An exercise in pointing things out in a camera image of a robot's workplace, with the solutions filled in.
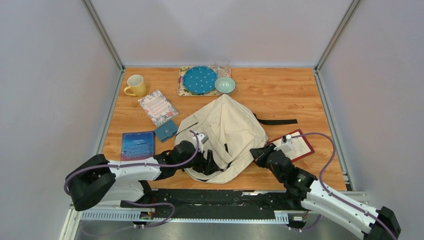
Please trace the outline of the beige canvas backpack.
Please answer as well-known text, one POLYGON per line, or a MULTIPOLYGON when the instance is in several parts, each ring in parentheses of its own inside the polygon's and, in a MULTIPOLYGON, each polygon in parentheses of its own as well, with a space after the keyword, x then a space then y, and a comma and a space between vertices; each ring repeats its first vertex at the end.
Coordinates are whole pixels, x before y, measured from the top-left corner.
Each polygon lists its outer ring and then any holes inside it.
POLYGON ((296 119, 259 119, 246 106, 224 94, 181 121, 175 143, 192 140, 192 131, 204 133, 208 141, 205 151, 211 150, 218 166, 211 174, 186 167, 194 180, 208 184, 226 184, 237 177, 254 160, 250 150, 264 147, 268 136, 262 125, 296 124, 296 119))

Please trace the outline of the blue Jane Eyre book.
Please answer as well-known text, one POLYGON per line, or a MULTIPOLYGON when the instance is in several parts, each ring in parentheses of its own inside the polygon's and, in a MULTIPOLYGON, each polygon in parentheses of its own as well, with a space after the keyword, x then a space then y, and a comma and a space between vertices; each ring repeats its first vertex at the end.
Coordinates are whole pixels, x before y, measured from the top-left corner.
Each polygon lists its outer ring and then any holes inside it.
POLYGON ((151 158, 156 153, 153 131, 126 132, 122 134, 121 161, 138 161, 151 158))

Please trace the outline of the blue leather wallet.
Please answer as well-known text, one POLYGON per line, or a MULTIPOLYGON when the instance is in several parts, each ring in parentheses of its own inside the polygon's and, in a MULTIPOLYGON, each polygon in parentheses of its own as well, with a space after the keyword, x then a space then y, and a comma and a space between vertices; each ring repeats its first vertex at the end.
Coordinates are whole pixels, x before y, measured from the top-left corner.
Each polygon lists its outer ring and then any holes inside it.
POLYGON ((162 143, 171 139, 173 136, 177 134, 178 126, 173 120, 169 120, 162 124, 161 126, 157 127, 154 130, 155 136, 161 141, 162 143))

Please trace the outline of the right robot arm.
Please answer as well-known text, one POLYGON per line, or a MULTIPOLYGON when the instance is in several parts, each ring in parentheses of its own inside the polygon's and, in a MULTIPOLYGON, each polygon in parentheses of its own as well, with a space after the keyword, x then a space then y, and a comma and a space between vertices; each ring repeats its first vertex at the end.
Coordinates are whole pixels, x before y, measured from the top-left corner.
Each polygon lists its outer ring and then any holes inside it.
POLYGON ((397 240, 401 227, 394 212, 386 206, 377 209, 331 188, 320 178, 294 166, 273 144, 252 148, 258 167, 269 169, 286 189, 285 203, 316 212, 344 227, 362 240, 397 240))

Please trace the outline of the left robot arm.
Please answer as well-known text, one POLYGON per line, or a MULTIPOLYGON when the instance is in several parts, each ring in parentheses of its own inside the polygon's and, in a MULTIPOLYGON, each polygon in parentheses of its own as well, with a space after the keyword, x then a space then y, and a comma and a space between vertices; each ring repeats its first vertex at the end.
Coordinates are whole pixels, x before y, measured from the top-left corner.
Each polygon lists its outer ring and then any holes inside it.
POLYGON ((148 182, 170 178, 179 169, 207 177, 221 171, 211 150, 202 151, 184 140, 172 150, 127 163, 97 154, 65 178, 64 190, 77 211, 116 201, 131 201, 145 208, 153 201, 148 182))

